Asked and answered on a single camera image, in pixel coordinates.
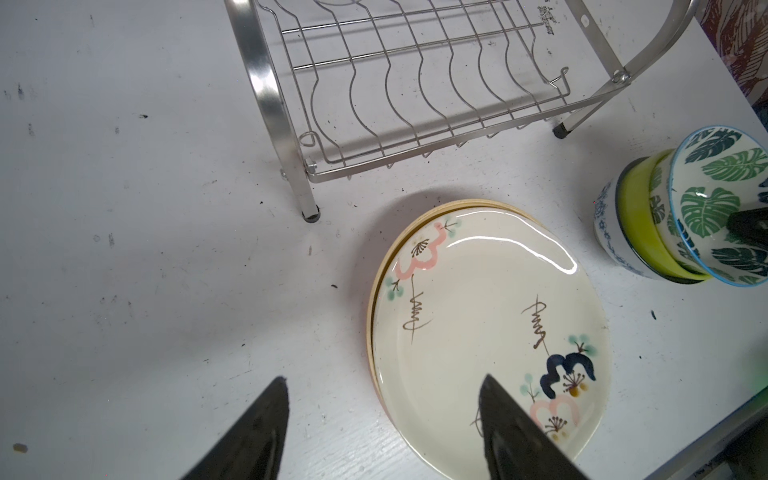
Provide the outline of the green leaf pattern bowl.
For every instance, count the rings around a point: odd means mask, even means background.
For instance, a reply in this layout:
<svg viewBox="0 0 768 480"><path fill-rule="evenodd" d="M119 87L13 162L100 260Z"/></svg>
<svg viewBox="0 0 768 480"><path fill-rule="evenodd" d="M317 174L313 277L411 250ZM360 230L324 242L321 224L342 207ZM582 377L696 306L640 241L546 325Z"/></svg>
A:
<svg viewBox="0 0 768 480"><path fill-rule="evenodd" d="M684 271L736 287L767 281L767 250L727 227L731 215L767 205L767 151L750 135L722 125L688 135L656 162L649 204Z"/></svg>

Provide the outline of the blue floral white bowl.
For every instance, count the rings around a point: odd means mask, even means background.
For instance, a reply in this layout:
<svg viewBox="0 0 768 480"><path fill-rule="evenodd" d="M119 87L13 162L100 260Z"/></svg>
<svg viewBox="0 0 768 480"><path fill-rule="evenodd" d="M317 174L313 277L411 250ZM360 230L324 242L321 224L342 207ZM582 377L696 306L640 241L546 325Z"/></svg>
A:
<svg viewBox="0 0 768 480"><path fill-rule="evenodd" d="M609 181L594 202L595 236L608 256L625 270L644 278L661 280L641 259L627 240L620 225L617 208L618 178Z"/></svg>

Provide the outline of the white floral plate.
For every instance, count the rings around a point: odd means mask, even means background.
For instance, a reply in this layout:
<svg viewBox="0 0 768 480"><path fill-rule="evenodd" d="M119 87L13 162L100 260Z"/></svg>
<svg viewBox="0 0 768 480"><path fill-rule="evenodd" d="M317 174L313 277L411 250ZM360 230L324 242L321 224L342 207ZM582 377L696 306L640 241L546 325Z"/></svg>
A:
<svg viewBox="0 0 768 480"><path fill-rule="evenodd" d="M609 330L585 270L552 232L499 202L450 202L401 233L371 291L367 336L387 416L449 479L488 475L488 374L569 458L606 408Z"/></svg>

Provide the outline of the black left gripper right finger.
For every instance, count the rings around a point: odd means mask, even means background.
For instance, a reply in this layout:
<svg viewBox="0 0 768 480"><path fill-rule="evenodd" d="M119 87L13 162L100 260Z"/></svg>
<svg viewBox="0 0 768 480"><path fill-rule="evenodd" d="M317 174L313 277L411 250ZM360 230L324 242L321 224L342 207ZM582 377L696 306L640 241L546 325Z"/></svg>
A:
<svg viewBox="0 0 768 480"><path fill-rule="evenodd" d="M586 479L490 374L480 388L479 413L492 480Z"/></svg>

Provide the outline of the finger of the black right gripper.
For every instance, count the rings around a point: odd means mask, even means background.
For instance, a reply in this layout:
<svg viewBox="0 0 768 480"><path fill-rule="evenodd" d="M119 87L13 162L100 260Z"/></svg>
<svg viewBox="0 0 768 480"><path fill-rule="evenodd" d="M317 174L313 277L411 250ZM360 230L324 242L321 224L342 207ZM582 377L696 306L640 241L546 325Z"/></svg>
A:
<svg viewBox="0 0 768 480"><path fill-rule="evenodd" d="M727 228L736 238L753 245L766 245L768 208L756 208L731 214Z"/></svg>

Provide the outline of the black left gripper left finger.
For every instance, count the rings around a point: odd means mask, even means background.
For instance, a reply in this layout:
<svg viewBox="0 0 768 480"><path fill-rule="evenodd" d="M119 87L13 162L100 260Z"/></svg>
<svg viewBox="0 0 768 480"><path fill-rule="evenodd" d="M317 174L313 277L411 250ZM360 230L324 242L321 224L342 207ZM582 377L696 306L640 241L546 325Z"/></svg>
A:
<svg viewBox="0 0 768 480"><path fill-rule="evenodd" d="M184 477L275 480L289 423L287 380L278 376Z"/></svg>

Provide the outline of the lime green bowl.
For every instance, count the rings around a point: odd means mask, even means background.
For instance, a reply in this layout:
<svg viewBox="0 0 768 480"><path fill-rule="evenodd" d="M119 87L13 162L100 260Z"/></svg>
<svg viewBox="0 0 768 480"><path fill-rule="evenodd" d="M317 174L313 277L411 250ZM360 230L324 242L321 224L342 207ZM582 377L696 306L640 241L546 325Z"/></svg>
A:
<svg viewBox="0 0 768 480"><path fill-rule="evenodd" d="M637 159L619 174L612 202L620 230L620 244L629 249L628 270L653 280L696 284L712 278L681 266L665 246L650 205L651 176L657 163L673 152L662 150Z"/></svg>

